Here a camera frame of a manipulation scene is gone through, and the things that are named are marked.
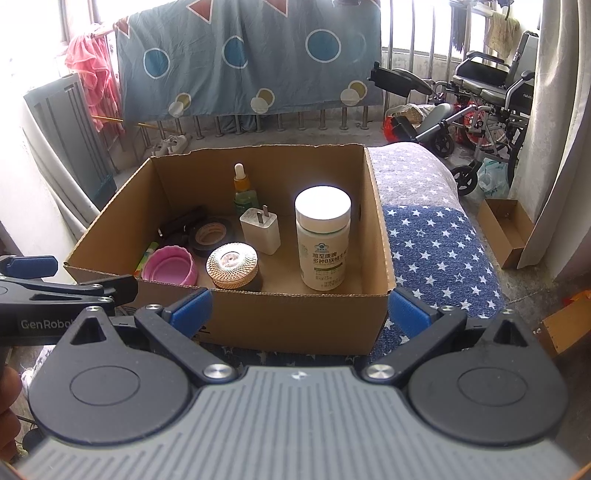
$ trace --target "pink cloth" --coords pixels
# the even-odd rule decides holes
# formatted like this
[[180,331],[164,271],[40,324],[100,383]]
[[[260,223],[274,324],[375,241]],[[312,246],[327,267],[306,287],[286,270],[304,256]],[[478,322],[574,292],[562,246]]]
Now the pink cloth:
[[[68,45],[65,65],[80,75],[91,115],[120,117],[117,85],[111,75],[109,48],[105,37],[78,35]],[[103,122],[93,119],[98,131]]]

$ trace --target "cardboard box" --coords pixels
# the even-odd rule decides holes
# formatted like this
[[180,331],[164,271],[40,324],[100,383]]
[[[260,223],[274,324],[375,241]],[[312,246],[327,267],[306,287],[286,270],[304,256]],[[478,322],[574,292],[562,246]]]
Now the cardboard box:
[[516,268],[534,224],[517,200],[485,199],[478,223],[501,268]]
[[[109,202],[66,261],[77,281],[134,272],[157,228],[197,205],[234,222],[233,167],[245,166],[259,200],[279,217],[281,246],[259,255],[262,293],[213,290],[213,316],[198,340],[294,353],[370,352],[395,287],[394,267],[369,154],[361,145],[264,145],[150,158]],[[352,201],[346,280],[322,294],[300,278],[294,202],[304,189],[331,185]],[[199,263],[199,286],[213,288]],[[139,281],[134,307],[169,305],[191,290]]]
[[591,330],[591,300],[574,301],[555,314],[546,317],[534,332],[551,357],[560,355]]

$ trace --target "pink lid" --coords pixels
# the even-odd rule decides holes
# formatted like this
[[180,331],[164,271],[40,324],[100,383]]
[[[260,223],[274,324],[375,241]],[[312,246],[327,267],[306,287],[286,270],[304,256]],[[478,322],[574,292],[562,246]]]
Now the pink lid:
[[186,249],[170,245],[150,256],[142,270],[142,278],[175,285],[195,285],[197,266]]

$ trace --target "white power adapter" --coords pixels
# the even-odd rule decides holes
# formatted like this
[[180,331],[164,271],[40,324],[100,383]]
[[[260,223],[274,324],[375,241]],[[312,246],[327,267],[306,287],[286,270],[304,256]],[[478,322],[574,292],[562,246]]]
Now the white power adapter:
[[272,255],[281,245],[277,215],[269,213],[266,205],[262,210],[249,208],[240,217],[240,224],[245,242],[255,250]]

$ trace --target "human hand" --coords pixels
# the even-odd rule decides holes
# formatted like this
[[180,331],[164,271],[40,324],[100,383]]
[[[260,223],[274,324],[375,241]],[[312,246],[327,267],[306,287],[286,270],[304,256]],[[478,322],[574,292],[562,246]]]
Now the human hand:
[[17,400],[21,389],[21,377],[9,366],[4,366],[0,378],[0,459],[5,461],[17,453],[14,439],[21,431],[21,422],[10,407]]

